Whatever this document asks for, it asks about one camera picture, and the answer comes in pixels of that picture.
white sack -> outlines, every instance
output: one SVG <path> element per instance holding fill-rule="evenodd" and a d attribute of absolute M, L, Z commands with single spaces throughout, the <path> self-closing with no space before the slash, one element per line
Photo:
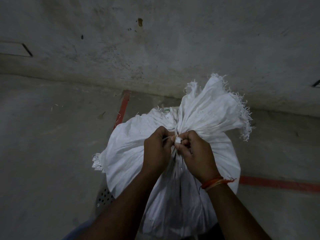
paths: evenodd
<path fill-rule="evenodd" d="M 161 125 L 176 134 L 194 130 L 209 142 L 220 174 L 227 179 L 236 178 L 228 185 L 237 192 L 240 166 L 224 132 L 241 128 L 247 140 L 251 118 L 242 97 L 226 91 L 224 85 L 217 74 L 211 76 L 202 91 L 196 82 L 191 82 L 179 107 L 154 108 L 114 129 L 107 148 L 94 159 L 93 167 L 104 169 L 108 188 L 115 198 L 140 172 L 143 142 Z M 201 183 L 187 170 L 176 149 L 171 150 L 170 164 L 150 194 L 139 230 L 165 239 L 205 233 L 217 223 L 210 199 L 204 190 L 198 193 Z"/>

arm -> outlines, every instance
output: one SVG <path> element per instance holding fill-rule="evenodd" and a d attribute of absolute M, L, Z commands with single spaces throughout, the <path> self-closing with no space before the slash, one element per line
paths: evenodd
<path fill-rule="evenodd" d="M 140 173 L 78 240 L 135 238 L 150 193 L 170 160 L 174 137 L 164 142 L 162 138 L 172 135 L 173 132 L 161 126 L 144 141 L 143 165 Z"/>
<path fill-rule="evenodd" d="M 208 142 L 191 130 L 179 135 L 181 144 L 175 144 L 182 154 L 190 173 L 201 183 L 219 177 L 214 155 Z M 226 240 L 254 240 L 270 237 L 244 207 L 226 184 L 219 184 L 208 191 L 219 225 Z"/>

red floor line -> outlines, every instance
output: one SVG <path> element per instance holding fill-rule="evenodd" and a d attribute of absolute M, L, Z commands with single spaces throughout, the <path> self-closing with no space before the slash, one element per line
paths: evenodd
<path fill-rule="evenodd" d="M 117 125 L 122 123 L 123 117 L 125 116 L 125 112 L 126 112 L 126 108 L 127 108 L 128 102 L 130 100 L 131 91 L 130 90 L 124 90 L 123 93 L 124 93 L 124 96 L 123 96 L 122 103 L 121 103 L 121 106 L 120 106 L 120 109 L 119 109 L 119 112 L 118 112 L 117 119 L 115 120 L 115 124 L 114 124 L 113 129 L 115 129 L 117 127 Z"/>
<path fill-rule="evenodd" d="M 320 193 L 320 185 L 311 183 L 284 181 L 250 176 L 241 176 L 239 183 L 251 186 L 262 186 L 285 190 L 297 190 L 310 193 Z"/>
<path fill-rule="evenodd" d="M 122 100 L 113 129 L 115 129 L 117 125 L 122 123 L 123 118 L 125 116 L 128 102 L 130 100 L 131 91 L 124 90 L 123 93 L 124 93 L 123 100 Z M 261 178 L 261 177 L 250 177 L 250 176 L 241 176 L 239 183 L 244 185 L 251 185 L 251 186 L 261 186 L 261 187 L 270 187 L 270 188 L 276 188 L 276 189 L 320 193 L 320 185 L 311 184 L 311 183 L 300 183 L 300 182 L 294 182 L 294 181 L 284 181 L 284 180 L 268 179 L 268 178 Z"/>

concrete floor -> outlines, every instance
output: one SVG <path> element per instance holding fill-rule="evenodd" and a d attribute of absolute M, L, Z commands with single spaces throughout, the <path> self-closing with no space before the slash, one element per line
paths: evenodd
<path fill-rule="evenodd" d="M 106 147 L 121 101 L 118 89 L 1 76 L 0 239 L 61 239 L 94 217 L 104 174 L 91 158 Z M 162 104 L 180 100 L 133 92 L 123 121 Z M 320 119 L 252 112 L 248 142 L 228 132 L 242 175 L 320 182 Z M 320 238 L 319 194 L 240 185 L 238 197 L 273 239 Z"/>

concrete wall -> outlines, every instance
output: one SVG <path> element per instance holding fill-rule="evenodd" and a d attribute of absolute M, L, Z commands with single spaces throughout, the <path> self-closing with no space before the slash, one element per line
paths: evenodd
<path fill-rule="evenodd" d="M 0 40 L 34 55 L 0 55 L 0 73 L 180 98 L 216 72 L 251 107 L 320 116 L 310 87 L 319 9 L 320 0 L 0 0 Z"/>

